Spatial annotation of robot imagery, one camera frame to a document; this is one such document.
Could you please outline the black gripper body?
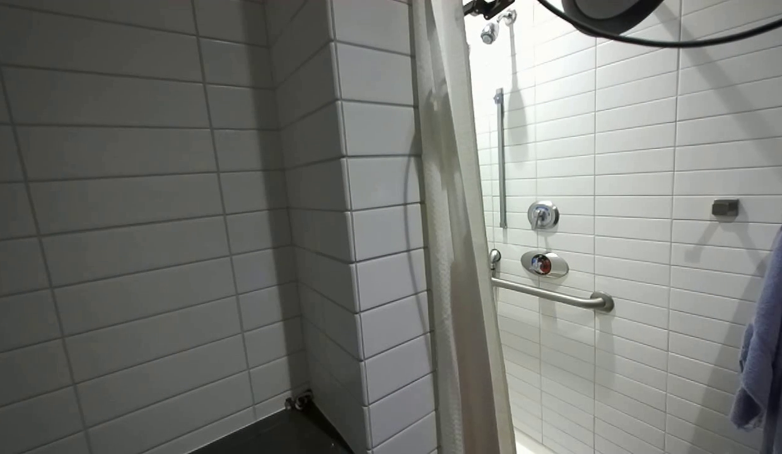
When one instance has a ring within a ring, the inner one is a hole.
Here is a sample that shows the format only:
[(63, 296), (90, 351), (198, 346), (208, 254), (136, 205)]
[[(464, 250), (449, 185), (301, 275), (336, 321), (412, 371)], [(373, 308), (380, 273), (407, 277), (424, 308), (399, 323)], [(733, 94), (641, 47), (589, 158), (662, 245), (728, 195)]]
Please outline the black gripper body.
[(467, 0), (460, 4), (464, 14), (482, 14), (484, 19), (500, 14), (502, 9), (506, 9), (515, 0)]

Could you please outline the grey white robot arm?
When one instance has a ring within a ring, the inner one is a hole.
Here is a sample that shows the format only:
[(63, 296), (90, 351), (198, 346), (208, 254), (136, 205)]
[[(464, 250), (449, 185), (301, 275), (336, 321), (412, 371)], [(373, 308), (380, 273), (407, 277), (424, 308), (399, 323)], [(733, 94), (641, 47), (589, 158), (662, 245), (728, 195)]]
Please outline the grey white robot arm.
[[(515, 0), (460, 0), (460, 12), (491, 19), (512, 3)], [(619, 34), (656, 12), (662, 0), (559, 0), (559, 4), (552, 4), (549, 0), (536, 3), (587, 34)]]

